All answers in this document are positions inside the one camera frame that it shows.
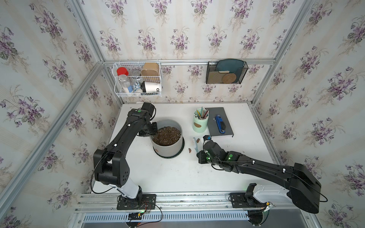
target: white toothbrush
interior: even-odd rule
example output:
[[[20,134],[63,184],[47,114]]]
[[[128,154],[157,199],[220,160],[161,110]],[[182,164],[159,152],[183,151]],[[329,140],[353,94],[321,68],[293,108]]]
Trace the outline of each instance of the white toothbrush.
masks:
[[[193,146],[194,146],[194,148],[196,150],[196,153],[199,153],[198,144],[196,143],[196,138],[195,137],[193,138]]]

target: pencil holder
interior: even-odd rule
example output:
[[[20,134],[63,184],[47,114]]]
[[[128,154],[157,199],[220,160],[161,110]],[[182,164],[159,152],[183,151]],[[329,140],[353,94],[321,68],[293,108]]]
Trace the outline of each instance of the pencil holder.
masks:
[[[199,120],[199,119],[195,118],[195,116],[199,116],[198,109],[195,110],[194,115],[193,115],[193,119],[194,119],[193,120],[193,130],[197,133],[202,133],[207,129],[209,113],[207,114],[207,116],[205,117],[204,120]]]

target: wire basket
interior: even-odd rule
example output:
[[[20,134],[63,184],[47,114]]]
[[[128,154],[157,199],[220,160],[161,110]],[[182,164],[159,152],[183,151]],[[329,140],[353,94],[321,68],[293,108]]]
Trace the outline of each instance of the wire basket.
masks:
[[[122,85],[118,81],[118,76],[116,75],[116,69],[119,67],[125,67],[129,73],[131,73],[133,70],[142,70],[143,66],[146,62],[116,62],[113,65],[113,76],[115,78],[115,85],[114,85],[114,92],[118,97],[147,97],[147,96],[158,96],[161,97],[161,90],[162,90],[162,69],[161,64],[156,61],[155,63],[158,64],[159,76],[128,76],[129,82],[131,85],[134,85],[134,83],[137,82],[137,79],[142,79],[142,81],[146,82],[156,82],[161,84],[161,90],[160,92],[154,92],[154,93],[125,93]]]

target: floral wallpaper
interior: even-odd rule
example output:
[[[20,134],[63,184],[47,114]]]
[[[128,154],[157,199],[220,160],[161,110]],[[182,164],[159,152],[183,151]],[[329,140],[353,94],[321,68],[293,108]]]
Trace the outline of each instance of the floral wallpaper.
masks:
[[[70,10],[66,2],[0,1],[0,192],[96,63]]]
[[[241,84],[205,84],[207,66],[162,66],[161,97],[123,97],[125,102],[251,101],[269,65],[248,65]]]
[[[0,227],[12,227],[14,224],[15,227],[23,224],[28,227],[66,227],[73,206],[77,204],[77,194],[90,192],[92,155],[97,148],[107,145],[118,111],[105,79],[98,76],[12,209],[2,218]],[[8,172],[7,166],[2,166],[7,159],[8,156],[0,158],[2,174]]]
[[[316,0],[256,105],[282,162],[320,180],[322,227],[365,222],[364,9],[361,0]]]
[[[270,58],[303,2],[90,0],[82,7],[106,59]],[[310,29],[330,12],[331,3],[313,9]]]

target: book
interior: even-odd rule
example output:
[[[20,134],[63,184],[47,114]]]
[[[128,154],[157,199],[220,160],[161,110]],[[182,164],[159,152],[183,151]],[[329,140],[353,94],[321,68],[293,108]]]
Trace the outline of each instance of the book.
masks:
[[[224,111],[223,107],[216,107],[216,108],[206,108],[207,110],[209,110],[209,118],[208,118],[208,130],[209,130],[209,134],[214,137],[214,136],[230,136],[233,137],[234,133],[233,130],[231,128],[231,125],[228,121],[226,112]],[[215,121],[215,116],[216,115],[220,115],[220,117],[222,118],[224,124],[226,125],[226,129],[225,129],[225,133],[221,134],[219,132],[218,126],[217,126],[217,122]]]

